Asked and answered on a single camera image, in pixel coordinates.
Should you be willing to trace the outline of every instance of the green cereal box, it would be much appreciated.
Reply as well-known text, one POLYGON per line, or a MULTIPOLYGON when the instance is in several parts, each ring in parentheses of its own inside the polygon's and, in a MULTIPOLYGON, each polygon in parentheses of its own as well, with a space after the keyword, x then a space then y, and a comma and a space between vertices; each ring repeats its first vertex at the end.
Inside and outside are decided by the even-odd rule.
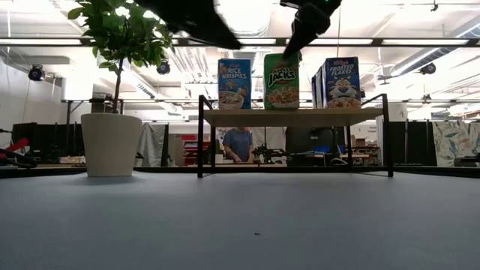
POLYGON ((265 109, 298 109, 300 106, 299 54, 287 60, 283 59, 281 53, 265 55, 263 67, 265 109))

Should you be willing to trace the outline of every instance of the wooden shelf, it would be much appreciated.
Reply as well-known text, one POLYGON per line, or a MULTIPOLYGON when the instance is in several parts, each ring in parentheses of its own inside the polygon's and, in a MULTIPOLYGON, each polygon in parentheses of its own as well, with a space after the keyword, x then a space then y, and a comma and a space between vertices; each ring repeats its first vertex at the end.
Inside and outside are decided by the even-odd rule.
POLYGON ((204 112, 215 127, 342 127, 382 115, 382 109, 213 109, 204 112))

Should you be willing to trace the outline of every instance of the black partition wall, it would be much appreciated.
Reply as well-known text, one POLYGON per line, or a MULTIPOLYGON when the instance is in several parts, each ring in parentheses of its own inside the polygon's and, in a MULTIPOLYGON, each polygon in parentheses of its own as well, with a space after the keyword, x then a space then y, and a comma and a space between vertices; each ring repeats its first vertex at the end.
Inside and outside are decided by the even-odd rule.
POLYGON ((390 125, 395 165, 437 165, 431 121, 406 120, 390 125))

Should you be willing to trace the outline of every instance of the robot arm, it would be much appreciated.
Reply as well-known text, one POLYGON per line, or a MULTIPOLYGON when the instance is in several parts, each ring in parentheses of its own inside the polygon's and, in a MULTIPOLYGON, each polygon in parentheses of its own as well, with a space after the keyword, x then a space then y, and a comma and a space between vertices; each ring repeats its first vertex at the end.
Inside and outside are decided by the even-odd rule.
MULTIPOLYGON (((171 32, 185 31, 195 41, 238 50, 242 47, 236 36, 215 12, 213 0, 136 0, 139 5, 157 14, 171 32)), ((280 5, 298 9, 292 22, 292 38, 283 57, 296 54, 327 31, 330 16, 341 0, 281 0, 280 5)))

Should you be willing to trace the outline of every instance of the plant stem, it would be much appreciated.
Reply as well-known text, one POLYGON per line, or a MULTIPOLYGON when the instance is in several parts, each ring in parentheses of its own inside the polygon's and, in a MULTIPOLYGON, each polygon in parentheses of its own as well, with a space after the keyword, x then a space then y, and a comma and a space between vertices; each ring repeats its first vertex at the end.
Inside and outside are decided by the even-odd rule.
POLYGON ((117 83, 115 84, 115 97, 113 98, 113 113, 119 113, 117 111, 117 105, 119 104, 120 83, 122 82, 123 59, 124 58, 121 57, 120 62, 118 63, 117 83))

